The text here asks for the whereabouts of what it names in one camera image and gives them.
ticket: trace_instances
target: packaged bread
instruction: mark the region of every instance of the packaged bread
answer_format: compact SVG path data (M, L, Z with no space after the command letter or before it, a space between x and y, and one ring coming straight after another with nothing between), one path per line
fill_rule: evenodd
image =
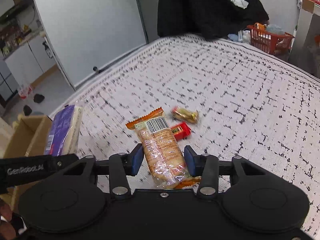
M60 156L77 152L82 114L83 107L76 104L66 106L55 115L44 155Z
M135 130L142 142L144 155L157 187L175 188L181 181L190 177L162 108L127 123L126 126Z

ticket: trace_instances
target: gray floor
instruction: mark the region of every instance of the gray floor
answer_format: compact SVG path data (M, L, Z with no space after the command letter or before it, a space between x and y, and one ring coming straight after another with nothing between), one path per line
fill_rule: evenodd
M8 124L12 125L12 122L17 120L18 114L23 113L24 105L30 106L33 112L37 111L50 115L74 93L74 90L67 84L60 71L56 71L35 88L33 94L36 93L45 96L43 102L40 104L33 102L33 95L25 100L20 99L20 97L16 95L7 105L2 118Z

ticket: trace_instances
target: circular black cover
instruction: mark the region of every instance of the circular black cover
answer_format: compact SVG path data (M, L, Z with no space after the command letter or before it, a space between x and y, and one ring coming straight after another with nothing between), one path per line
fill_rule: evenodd
M301 227L309 200L302 190L277 176L246 176L225 192L222 206L238 224L271 233Z
M20 198L19 213L33 228L59 233L90 224L105 205L105 194L89 180L61 176L28 189Z

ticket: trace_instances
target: black jacket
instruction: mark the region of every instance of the black jacket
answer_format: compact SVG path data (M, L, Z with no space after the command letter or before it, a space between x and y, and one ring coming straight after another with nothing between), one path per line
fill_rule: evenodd
M158 35L198 33L210 40L269 20L259 0L246 1L242 9L230 0L159 0Z

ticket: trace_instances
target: white door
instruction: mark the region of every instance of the white door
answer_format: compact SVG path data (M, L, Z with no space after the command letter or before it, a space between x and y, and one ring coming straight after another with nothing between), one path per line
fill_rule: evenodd
M77 87L146 44L136 0L34 0L58 61Z
M43 74L28 43L17 49L5 62L20 86L31 84Z
M55 65L56 61L54 60L54 58L50 58L48 56L47 52L44 49L43 42L45 42L44 38L40 37L39 35L33 38L31 41L28 41L31 51L33 55L35 55L40 68L43 72L46 72L48 69Z

